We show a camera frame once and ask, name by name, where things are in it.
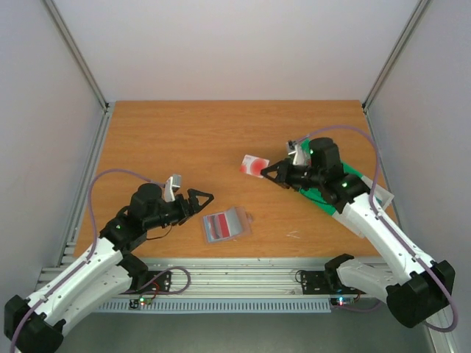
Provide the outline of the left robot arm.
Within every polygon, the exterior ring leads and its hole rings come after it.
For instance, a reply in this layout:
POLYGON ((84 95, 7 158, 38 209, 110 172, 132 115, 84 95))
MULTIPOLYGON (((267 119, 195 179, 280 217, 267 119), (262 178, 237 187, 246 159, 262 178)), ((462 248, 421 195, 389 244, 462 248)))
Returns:
POLYGON ((133 255, 154 228, 184 224, 214 199, 190 189, 186 196, 142 184, 130 203, 69 267, 41 289, 4 307, 4 335, 11 352, 55 352, 64 337, 101 304, 122 293, 139 293, 150 280, 148 266, 133 255))

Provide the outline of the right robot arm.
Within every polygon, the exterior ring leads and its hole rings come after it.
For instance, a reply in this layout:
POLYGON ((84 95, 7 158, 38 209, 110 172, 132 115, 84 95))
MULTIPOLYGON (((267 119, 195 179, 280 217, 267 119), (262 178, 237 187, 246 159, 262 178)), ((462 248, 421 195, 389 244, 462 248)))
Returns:
POLYGON ((288 157, 261 170, 261 176, 297 192, 317 190, 334 209, 338 222, 366 238, 388 271, 342 254, 325 263, 327 287, 334 293, 353 288, 375 297, 403 326, 412 328, 451 304, 456 272, 448 261, 436 262, 416 246, 385 213, 374 185, 349 172, 330 138, 310 140, 308 148, 290 141, 288 157))

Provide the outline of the red white credit card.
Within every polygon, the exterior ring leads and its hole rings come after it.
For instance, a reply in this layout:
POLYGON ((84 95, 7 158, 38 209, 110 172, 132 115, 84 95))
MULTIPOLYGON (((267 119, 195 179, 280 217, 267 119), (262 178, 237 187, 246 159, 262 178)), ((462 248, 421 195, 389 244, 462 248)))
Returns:
POLYGON ((269 166, 269 160, 246 154, 239 171, 252 177, 263 178, 261 171, 269 166))

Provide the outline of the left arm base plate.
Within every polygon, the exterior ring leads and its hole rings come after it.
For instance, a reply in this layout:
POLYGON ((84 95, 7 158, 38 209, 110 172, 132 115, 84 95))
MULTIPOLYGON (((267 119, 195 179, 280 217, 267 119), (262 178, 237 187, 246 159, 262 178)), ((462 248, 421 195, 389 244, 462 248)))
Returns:
POLYGON ((168 293, 171 287, 170 271, 146 271, 132 278, 131 286, 125 294, 154 293, 157 289, 160 292, 168 293))

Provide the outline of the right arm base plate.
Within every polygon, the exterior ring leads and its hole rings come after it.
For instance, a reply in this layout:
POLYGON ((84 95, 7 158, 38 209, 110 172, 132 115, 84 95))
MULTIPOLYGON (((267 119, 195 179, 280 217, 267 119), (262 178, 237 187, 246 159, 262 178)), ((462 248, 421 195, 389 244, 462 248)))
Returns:
POLYGON ((325 278, 323 271, 305 271, 298 270, 294 279, 301 285, 302 293, 304 295, 357 295, 364 294, 363 292, 351 287, 332 287, 325 278))

